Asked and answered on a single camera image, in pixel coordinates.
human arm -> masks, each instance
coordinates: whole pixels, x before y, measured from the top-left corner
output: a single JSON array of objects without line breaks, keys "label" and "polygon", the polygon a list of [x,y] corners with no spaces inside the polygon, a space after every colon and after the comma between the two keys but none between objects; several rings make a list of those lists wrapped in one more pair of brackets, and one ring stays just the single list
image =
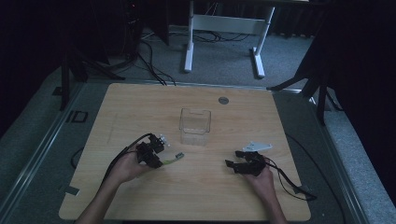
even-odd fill
[{"label": "human arm", "polygon": [[108,207],[114,199],[118,188],[124,182],[135,179],[150,168],[137,162],[136,152],[122,156],[112,168],[107,179],[96,195],[78,217],[77,224],[102,223]]},{"label": "human arm", "polygon": [[244,177],[264,204],[270,216],[270,222],[272,224],[288,223],[276,197],[273,173],[269,166],[265,166],[258,176],[244,175]]}]

table top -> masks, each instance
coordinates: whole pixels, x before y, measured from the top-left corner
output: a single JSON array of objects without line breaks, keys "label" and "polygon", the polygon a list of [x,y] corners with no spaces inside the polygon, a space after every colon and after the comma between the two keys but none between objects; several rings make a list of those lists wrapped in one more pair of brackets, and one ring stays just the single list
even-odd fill
[{"label": "table top", "polygon": [[[220,97],[228,98],[229,103],[221,104]],[[211,112],[205,146],[181,144],[182,108]],[[250,185],[224,161],[237,161],[234,152],[250,141],[272,144],[272,149],[261,154],[275,161],[293,183],[301,185],[271,92],[112,84],[70,183],[79,194],[66,193],[60,217],[76,219],[92,200],[114,157],[145,133],[163,134],[168,139],[171,146],[158,154],[162,161],[172,160],[179,152],[185,157],[122,184],[106,213],[108,219],[267,220]],[[286,218],[308,220],[307,202],[291,197],[276,174],[274,177]],[[293,192],[287,184],[285,187]]]}]

person's left hand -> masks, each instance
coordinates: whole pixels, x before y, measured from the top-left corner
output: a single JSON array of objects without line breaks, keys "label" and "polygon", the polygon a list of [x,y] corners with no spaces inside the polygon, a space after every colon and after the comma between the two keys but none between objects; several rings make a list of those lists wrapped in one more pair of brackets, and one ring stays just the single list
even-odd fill
[{"label": "person's left hand", "polygon": [[137,176],[145,173],[151,168],[146,164],[139,164],[137,162],[137,155],[135,148],[131,148],[131,151],[123,155],[114,165],[111,170],[108,179],[116,181],[116,183],[122,184],[124,182],[133,180]]}]

transparent container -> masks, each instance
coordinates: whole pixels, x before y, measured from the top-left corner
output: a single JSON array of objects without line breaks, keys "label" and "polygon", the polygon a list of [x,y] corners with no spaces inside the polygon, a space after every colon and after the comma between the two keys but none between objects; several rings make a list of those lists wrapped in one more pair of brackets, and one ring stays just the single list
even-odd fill
[{"label": "transparent container", "polygon": [[181,143],[205,146],[210,132],[211,113],[208,110],[182,108],[179,129]]}]

white metal frame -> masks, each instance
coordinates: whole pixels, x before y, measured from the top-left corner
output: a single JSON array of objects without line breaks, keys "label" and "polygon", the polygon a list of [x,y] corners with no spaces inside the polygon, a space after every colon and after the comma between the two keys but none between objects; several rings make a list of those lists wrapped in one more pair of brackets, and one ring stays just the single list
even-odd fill
[{"label": "white metal frame", "polygon": [[192,54],[194,51],[193,31],[206,30],[216,32],[238,33],[246,35],[259,35],[259,44],[253,48],[253,57],[256,63],[257,74],[259,77],[265,77],[262,66],[262,45],[267,36],[268,28],[274,14],[275,7],[271,7],[270,13],[264,20],[253,20],[232,17],[219,17],[194,14],[194,1],[190,1],[190,18],[189,18],[189,43],[187,46],[186,62],[184,70],[190,72],[192,68]]}]

